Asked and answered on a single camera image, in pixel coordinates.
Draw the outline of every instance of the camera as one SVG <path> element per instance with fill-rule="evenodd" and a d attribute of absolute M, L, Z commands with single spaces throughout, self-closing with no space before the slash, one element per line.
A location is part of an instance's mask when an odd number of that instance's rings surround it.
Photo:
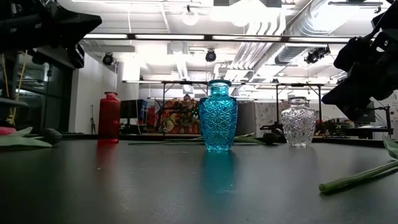
<path fill-rule="evenodd" d="M 209 49 L 206 54 L 206 61 L 207 62 L 214 62 L 216 60 L 216 52 L 213 49 Z"/>
<path fill-rule="evenodd" d="M 112 63 L 113 63 L 113 54 L 112 53 L 105 53 L 105 56 L 102 59 L 102 63 L 104 63 L 104 65 L 112 65 Z"/>
<path fill-rule="evenodd" d="M 308 53 L 307 57 L 304 59 L 304 62 L 307 62 L 308 64 L 317 63 L 320 59 L 328 54 L 330 54 L 329 47 L 318 47 Z"/>

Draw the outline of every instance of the dark table surface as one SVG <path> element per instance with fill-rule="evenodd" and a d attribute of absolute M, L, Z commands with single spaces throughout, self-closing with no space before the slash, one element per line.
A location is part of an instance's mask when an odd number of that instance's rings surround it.
<path fill-rule="evenodd" d="M 383 149 L 114 148 L 0 152 L 0 223 L 396 223 L 398 174 L 334 195 L 318 184 L 387 163 Z"/>

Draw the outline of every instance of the black camera equipment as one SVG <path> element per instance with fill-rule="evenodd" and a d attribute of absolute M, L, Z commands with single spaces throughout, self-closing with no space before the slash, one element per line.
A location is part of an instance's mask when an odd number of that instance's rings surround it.
<path fill-rule="evenodd" d="M 82 68 L 84 50 L 78 43 L 101 23 L 100 16 L 68 11 L 53 0 L 46 4 L 41 0 L 0 0 L 0 53 L 28 50 L 34 57 L 66 55 L 58 61 Z"/>
<path fill-rule="evenodd" d="M 206 54 L 206 61 L 207 62 L 214 62 L 216 60 L 217 56 L 216 56 L 216 52 L 214 52 L 214 50 L 210 49 L 207 51 Z"/>
<path fill-rule="evenodd" d="M 315 50 L 311 50 L 308 52 L 308 55 L 305 57 L 304 62 L 307 63 L 317 63 L 320 59 L 324 58 L 325 55 L 330 54 L 329 47 L 317 47 Z"/>
<path fill-rule="evenodd" d="M 398 3 L 389 3 L 390 8 L 372 20 L 370 34 L 350 39 L 340 50 L 334 66 L 348 76 L 322 98 L 352 121 L 362 116 L 370 97 L 383 100 L 398 89 Z"/>

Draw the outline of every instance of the vase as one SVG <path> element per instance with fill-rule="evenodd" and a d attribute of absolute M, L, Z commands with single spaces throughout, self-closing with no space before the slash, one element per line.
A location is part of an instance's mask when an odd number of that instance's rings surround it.
<path fill-rule="evenodd" d="M 305 106 L 306 97 L 291 97 L 290 108 L 282 112 L 282 125 L 290 146 L 307 147 L 315 130 L 315 110 Z"/>
<path fill-rule="evenodd" d="M 200 99 L 200 126 L 209 151 L 228 151 L 234 141 L 238 104 L 228 95 L 230 86 L 230 81 L 212 80 L 211 95 Z"/>

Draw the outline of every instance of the red bottle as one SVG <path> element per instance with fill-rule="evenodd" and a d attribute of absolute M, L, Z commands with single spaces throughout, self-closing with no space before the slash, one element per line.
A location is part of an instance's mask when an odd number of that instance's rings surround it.
<path fill-rule="evenodd" d="M 105 92 L 106 98 L 99 104 L 98 139 L 107 142 L 119 142 L 120 100 L 114 92 Z"/>

